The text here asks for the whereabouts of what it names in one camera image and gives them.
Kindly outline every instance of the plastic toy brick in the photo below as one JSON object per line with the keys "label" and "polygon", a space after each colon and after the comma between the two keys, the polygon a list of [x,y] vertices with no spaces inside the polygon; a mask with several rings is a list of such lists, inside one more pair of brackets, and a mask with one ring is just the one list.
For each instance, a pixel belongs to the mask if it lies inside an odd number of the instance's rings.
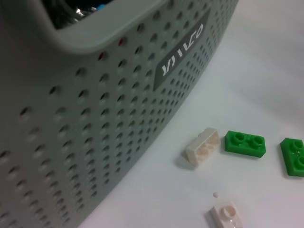
{"label": "plastic toy brick", "polygon": [[228,131],[225,151],[261,158],[266,153],[264,137]]}
{"label": "plastic toy brick", "polygon": [[304,177],[304,146],[302,140],[284,139],[281,150],[289,176]]}
{"label": "plastic toy brick", "polygon": [[207,128],[186,148],[188,161],[198,167],[219,145],[219,134],[214,128]]}
{"label": "plastic toy brick", "polygon": [[211,214],[218,228],[244,228],[241,217],[232,202],[214,206]]}

